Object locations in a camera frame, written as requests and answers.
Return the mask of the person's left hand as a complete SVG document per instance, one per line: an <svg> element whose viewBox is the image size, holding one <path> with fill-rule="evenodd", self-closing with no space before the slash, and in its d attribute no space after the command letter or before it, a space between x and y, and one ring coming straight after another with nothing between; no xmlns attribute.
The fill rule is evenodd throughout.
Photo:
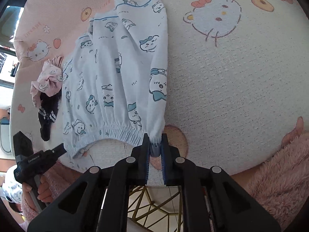
<svg viewBox="0 0 309 232"><path fill-rule="evenodd" d="M52 203L53 197L52 197L52 191L50 190L50 185L48 183L47 178L44 175L41 175L40 177L40 185L38 186L37 190L32 190L32 187L28 185L27 183L22 183L22 189L23 189L23 197L26 201L26 203L29 205L29 207L35 211L38 211L37 206L34 202L34 199L31 197L31 193L37 193L37 200L43 202L43 203Z"/></svg>

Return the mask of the person's right hand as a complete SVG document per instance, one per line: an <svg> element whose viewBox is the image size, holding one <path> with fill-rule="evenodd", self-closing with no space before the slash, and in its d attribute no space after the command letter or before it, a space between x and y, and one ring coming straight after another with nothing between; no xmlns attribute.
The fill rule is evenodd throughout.
<svg viewBox="0 0 309 232"><path fill-rule="evenodd" d="M294 129L283 137L281 141L281 147L284 148L286 145L290 144L296 137L298 137L303 132L303 129L304 120L302 117L298 117Z"/></svg>

